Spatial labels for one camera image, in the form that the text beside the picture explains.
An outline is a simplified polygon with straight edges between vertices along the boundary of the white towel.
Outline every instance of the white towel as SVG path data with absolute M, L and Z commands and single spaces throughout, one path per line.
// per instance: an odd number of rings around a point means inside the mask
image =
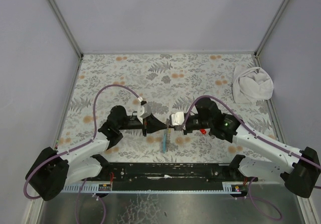
M 268 100 L 272 97 L 273 81 L 260 67 L 235 67 L 233 76 L 233 97 L 236 103 Z

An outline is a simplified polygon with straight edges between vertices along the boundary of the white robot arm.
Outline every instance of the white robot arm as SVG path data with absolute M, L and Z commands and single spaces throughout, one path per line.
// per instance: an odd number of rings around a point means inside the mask
M 246 125 L 244 127 L 232 115 L 222 114 L 215 102 L 209 98 L 199 100 L 195 106 L 198 113 L 188 116 L 186 120 L 183 112 L 171 115 L 170 126 L 155 118 L 145 101 L 141 102 L 136 116 L 127 116 L 124 107 L 115 106 L 112 108 L 107 121 L 98 130 L 96 138 L 90 144 L 72 152 L 69 152 L 71 148 L 83 145 L 88 140 L 71 147 L 58 147 L 57 152 L 51 148 L 44 149 L 26 178 L 39 163 L 54 155 L 67 152 L 67 154 L 42 167 L 43 170 L 35 174 L 30 180 L 30 184 L 44 200 L 52 199 L 62 190 L 64 185 L 69 185 L 88 177 L 95 177 L 101 172 L 102 163 L 95 155 L 99 155 L 115 146 L 123 137 L 120 130 L 141 129 L 143 135 L 146 136 L 167 128 L 181 130 L 180 125 L 185 123 L 183 129 L 185 135 L 195 130 L 210 129 L 209 134 L 211 136 L 247 147 L 270 160 L 259 161 L 236 155 L 229 165 L 231 169 L 237 170 L 245 177 L 259 177 L 284 183 L 294 194 L 302 197 L 310 196 L 320 170 L 301 161 L 291 153 L 297 156 L 304 156 L 319 165 L 317 154 L 313 149 L 307 147 L 303 151 L 287 146 L 252 129 L 251 131 L 255 134 L 253 135 L 246 129 L 251 128 L 250 126 Z M 258 137 L 263 137 L 275 144 L 275 146 L 287 149 L 289 154 L 267 144 Z

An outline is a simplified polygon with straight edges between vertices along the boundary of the metal frame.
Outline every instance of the metal frame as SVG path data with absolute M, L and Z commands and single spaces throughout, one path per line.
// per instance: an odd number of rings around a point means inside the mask
M 279 8 L 277 9 L 277 12 L 270 24 L 270 26 L 268 27 L 267 31 L 264 34 L 264 37 L 262 39 L 262 41 L 260 42 L 259 46 L 257 47 L 256 51 L 255 51 L 255 55 L 259 56 L 260 53 L 262 52 L 262 49 L 264 48 L 264 45 L 266 43 L 266 41 L 268 40 L 268 38 L 270 37 L 271 33 L 273 32 L 273 29 L 275 27 L 275 25 L 277 24 L 277 22 L 280 20 L 287 4 L 289 3 L 290 0 L 283 0 L 281 5 L 279 6 Z
M 130 55 L 130 54 L 254 54 L 253 51 L 244 51 L 244 52 L 229 52 L 229 51 L 215 51 L 215 52 L 200 52 L 200 51 L 195 51 L 195 52 L 114 52 L 114 53 L 104 53 L 104 52 L 85 52 L 84 55 L 117 55 L 117 54 L 122 54 L 122 55 Z
M 61 12 L 55 2 L 55 0 L 47 0 L 47 2 L 49 4 L 50 8 L 52 9 L 54 15 L 56 16 L 60 26 L 62 27 L 68 41 L 70 42 L 71 46 L 74 49 L 75 53 L 77 54 L 77 56 L 79 58 L 81 58 L 83 56 L 83 53 L 82 53 L 81 49 L 79 48 L 78 43 L 76 42 L 74 36 L 72 35 L 64 17 L 62 16 L 62 14 L 61 14 Z

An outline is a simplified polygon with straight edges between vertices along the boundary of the white wall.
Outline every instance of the white wall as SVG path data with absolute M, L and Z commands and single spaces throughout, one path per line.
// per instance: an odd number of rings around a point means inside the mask
M 254 51 L 282 0 L 56 0 L 83 52 Z
M 314 148 L 321 160 L 321 0 L 291 0 L 260 59 L 289 144 Z M 321 191 L 312 196 L 321 216 Z
M 0 223 L 22 220 L 24 177 L 53 144 L 77 61 L 45 0 L 0 0 Z

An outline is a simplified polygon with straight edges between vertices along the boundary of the patterned table surface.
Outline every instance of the patterned table surface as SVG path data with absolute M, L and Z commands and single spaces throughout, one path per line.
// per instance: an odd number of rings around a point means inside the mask
M 232 80 L 237 65 L 254 66 L 251 55 L 85 55 L 58 144 L 74 145 L 93 136 L 94 98 L 102 87 L 112 83 L 128 86 L 146 99 L 162 122 L 172 113 L 186 112 L 200 95 L 216 96 L 253 128 L 274 138 L 266 102 L 234 102 Z M 136 111 L 138 100 L 125 89 L 106 89 L 97 101 L 98 127 L 115 105 L 123 105 L 129 115 Z M 200 132 L 184 136 L 172 131 L 168 151 L 162 153 L 164 132 L 143 137 L 138 130 L 123 131 L 124 138 L 103 156 L 112 162 L 229 163 L 236 154 L 265 159 L 242 146 Z

